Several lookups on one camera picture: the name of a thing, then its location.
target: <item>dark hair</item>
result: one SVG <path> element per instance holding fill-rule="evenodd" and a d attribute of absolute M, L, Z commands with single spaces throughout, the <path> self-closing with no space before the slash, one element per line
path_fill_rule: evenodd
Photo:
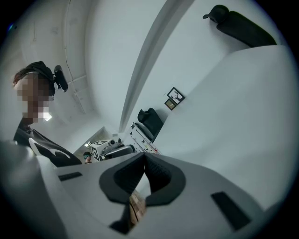
<path fill-rule="evenodd" d="M 87 152 L 85 152 L 85 153 L 83 154 L 83 156 L 85 156 L 85 155 L 91 156 L 91 153 L 89 153 L 89 152 L 87 151 Z"/>
<path fill-rule="evenodd" d="M 39 74 L 43 75 L 49 81 L 49 89 L 51 90 L 51 94 L 55 94 L 54 88 L 54 81 L 53 81 L 53 74 L 49 67 L 47 67 L 42 61 L 40 62 L 33 62 L 29 64 L 27 67 L 21 69 L 17 72 L 14 76 L 14 83 L 17 83 L 21 80 L 26 74 L 29 72 L 38 72 Z"/>

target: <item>black border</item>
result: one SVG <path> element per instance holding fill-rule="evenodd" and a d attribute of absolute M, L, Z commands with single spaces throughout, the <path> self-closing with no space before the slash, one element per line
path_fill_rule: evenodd
<path fill-rule="evenodd" d="M 92 147 L 92 146 L 90 146 L 91 147 L 91 150 L 92 150 L 92 155 L 93 155 L 93 157 L 94 157 L 94 153 L 93 153 L 93 149 L 97 152 L 97 159 L 94 157 L 94 159 L 96 159 L 97 161 L 101 161 L 100 160 L 100 157 L 99 157 L 99 155 L 98 155 L 98 151 L 97 151 L 97 149 L 96 148 L 94 148 L 94 147 Z"/>
<path fill-rule="evenodd" d="M 167 99 L 167 101 L 170 101 L 171 103 L 173 103 L 173 104 L 174 104 L 174 107 L 173 107 L 173 109 L 174 109 L 175 107 L 177 107 L 177 104 L 176 104 L 176 103 L 175 103 L 175 102 L 174 102 L 172 99 L 168 98 L 168 99 Z"/>
<path fill-rule="evenodd" d="M 167 96 L 168 96 L 168 98 L 171 100 L 171 101 L 173 101 L 173 99 L 171 99 L 170 97 L 169 97 L 169 94 L 170 94 L 170 92 L 172 92 L 173 90 L 176 90 L 181 96 L 183 96 L 183 94 L 181 93 L 181 92 L 179 92 L 177 89 L 176 89 L 176 87 L 173 87 L 170 91 L 169 91 L 169 93 L 167 94 Z M 185 99 L 185 96 L 183 96 L 183 99 L 177 104 L 175 101 L 173 101 L 176 105 L 179 105 L 183 100 Z"/>

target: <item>white wall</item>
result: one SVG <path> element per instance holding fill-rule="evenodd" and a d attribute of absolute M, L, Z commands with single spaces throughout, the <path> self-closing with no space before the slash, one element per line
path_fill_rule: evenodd
<path fill-rule="evenodd" d="M 95 0 L 87 24 L 85 66 L 96 110 L 119 128 L 142 44 L 164 0 Z"/>
<path fill-rule="evenodd" d="M 58 127 L 46 134 L 50 140 L 64 147 L 71 153 L 74 153 L 82 144 L 84 144 L 97 131 L 104 127 L 103 121 L 97 114 L 78 116 L 75 121 Z"/>
<path fill-rule="evenodd" d="M 284 46 L 223 59 L 167 118 L 165 156 L 220 173 L 263 209 L 284 199 L 298 169 L 298 68 Z"/>
<path fill-rule="evenodd" d="M 164 103 L 172 87 L 187 97 L 221 59 L 232 52 L 249 48 L 217 30 L 216 23 L 202 19 L 217 4 L 241 13 L 270 33 L 278 44 L 281 43 L 282 36 L 275 24 L 254 1 L 222 0 L 220 3 L 217 0 L 195 0 L 158 56 L 127 122 L 126 131 L 132 122 L 138 122 L 137 115 L 141 109 L 152 107 L 165 121 L 171 110 Z"/>

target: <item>black frame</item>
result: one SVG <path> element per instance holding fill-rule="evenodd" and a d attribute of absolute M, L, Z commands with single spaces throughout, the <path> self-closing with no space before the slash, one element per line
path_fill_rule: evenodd
<path fill-rule="evenodd" d="M 94 147 L 91 147 L 91 148 L 92 148 L 92 154 L 93 154 L 93 157 L 94 157 L 96 160 L 100 161 L 100 157 L 98 156 L 98 151 L 97 151 L 97 149 L 94 148 Z"/>
<path fill-rule="evenodd" d="M 167 103 L 167 101 L 170 101 L 171 103 L 173 103 L 173 104 L 174 104 L 174 107 L 173 107 L 172 109 L 170 109 L 170 108 L 169 108 L 169 106 L 166 104 L 166 103 Z M 165 103 L 164 103 L 164 104 L 165 104 L 165 105 L 168 107 L 168 109 L 170 109 L 170 110 L 173 110 L 175 107 L 177 107 L 177 104 L 176 104 L 174 101 L 172 101 L 172 99 L 170 99 L 170 98 L 169 98 L 169 99 L 167 99 L 167 101 L 165 101 Z"/>
<path fill-rule="evenodd" d="M 177 92 L 183 97 L 182 100 L 181 100 L 180 102 L 178 102 L 178 103 L 176 103 L 176 102 L 169 96 L 169 94 L 170 94 L 173 90 L 177 91 Z M 167 94 L 167 96 L 168 96 L 168 98 L 169 98 L 172 102 L 175 103 L 175 105 L 180 104 L 180 103 L 185 99 L 185 96 L 183 96 L 183 94 L 182 94 L 181 92 L 179 92 L 175 87 L 173 87 L 173 88 L 169 91 L 169 93 Z"/>

